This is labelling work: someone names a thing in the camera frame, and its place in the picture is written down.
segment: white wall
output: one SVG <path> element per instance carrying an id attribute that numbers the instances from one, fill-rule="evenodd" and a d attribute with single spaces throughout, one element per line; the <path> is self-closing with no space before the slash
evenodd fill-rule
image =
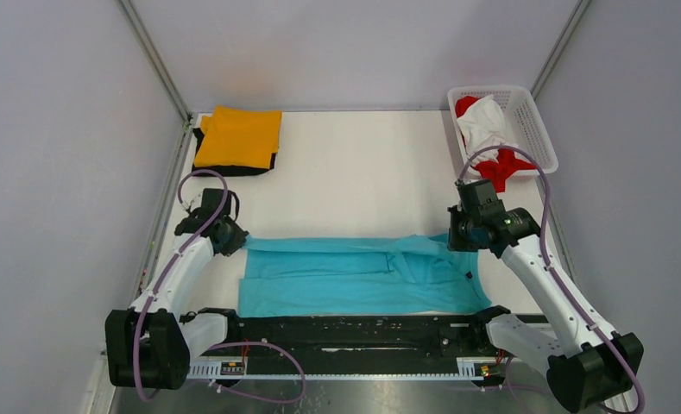
<path id="1" fill-rule="evenodd" d="M 0 413 L 73 413 L 180 119 L 114 2 L 0 1 Z"/>
<path id="2" fill-rule="evenodd" d="M 577 0 L 134 3 L 192 110 L 392 110 L 533 86 Z"/>
<path id="3" fill-rule="evenodd" d="M 646 412 L 681 412 L 681 0 L 593 2 L 539 108 L 579 281 L 644 343 Z"/>

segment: folded shirt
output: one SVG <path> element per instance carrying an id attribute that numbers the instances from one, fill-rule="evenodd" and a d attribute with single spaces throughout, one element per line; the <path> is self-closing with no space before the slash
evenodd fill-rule
<path id="1" fill-rule="evenodd" d="M 216 107 L 200 122 L 193 168 L 239 166 L 268 171 L 279 151 L 281 111 Z"/>

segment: red and white garment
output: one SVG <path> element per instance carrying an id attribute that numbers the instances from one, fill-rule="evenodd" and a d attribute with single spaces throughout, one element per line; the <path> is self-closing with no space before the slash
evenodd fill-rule
<path id="1" fill-rule="evenodd" d="M 505 139 L 505 116 L 492 95 L 484 98 L 463 97 L 455 104 L 457 125 L 462 132 L 462 142 L 467 155 L 492 145 L 518 145 Z M 510 149 L 490 150 L 472 160 L 484 179 L 493 182 L 495 191 L 505 191 L 505 181 L 519 170 L 533 170 L 536 167 L 520 158 Z"/>

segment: plastic basket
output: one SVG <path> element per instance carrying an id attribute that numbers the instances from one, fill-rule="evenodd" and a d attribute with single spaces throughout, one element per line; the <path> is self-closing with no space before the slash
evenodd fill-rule
<path id="1" fill-rule="evenodd" d="M 462 133 L 457 125 L 457 117 L 454 108 L 457 100 L 462 97 L 486 97 L 493 95 L 493 99 L 500 105 L 505 116 L 506 139 L 518 144 L 520 149 L 531 154 L 538 161 L 544 173 L 553 173 L 558 168 L 558 159 L 553 152 L 551 138 L 546 133 L 544 122 L 541 120 L 536 103 L 533 101 L 531 92 L 520 86 L 512 85 L 489 85 L 489 86 L 464 86 L 453 88 L 447 93 L 450 101 L 450 113 L 454 123 L 455 134 L 462 152 L 464 162 L 467 162 L 467 151 L 462 141 Z M 472 177 L 480 177 L 480 174 L 471 168 L 468 174 Z M 514 177 L 536 176 L 536 170 L 521 170 L 513 174 Z"/>

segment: white tabletop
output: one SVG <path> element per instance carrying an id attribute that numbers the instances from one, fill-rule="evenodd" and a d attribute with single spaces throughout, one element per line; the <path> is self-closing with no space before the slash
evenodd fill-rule
<path id="1" fill-rule="evenodd" d="M 191 139 L 182 175 L 191 171 Z M 238 223 L 254 237 L 402 237 L 449 228 L 447 207 L 459 201 L 454 181 L 459 146 L 446 111 L 287 112 L 276 168 L 256 177 L 227 178 L 241 199 Z M 183 198 L 215 178 L 190 179 Z M 533 179 L 509 180 L 506 208 L 523 207 L 537 220 L 543 205 Z M 186 216 L 175 200 L 157 269 L 165 266 L 173 230 Z M 552 238 L 549 246 L 555 252 Z M 515 275 L 490 252 L 480 252 L 479 273 L 493 304 L 515 313 L 540 313 Z M 193 287 L 184 311 L 238 306 L 246 252 L 216 256 Z"/>

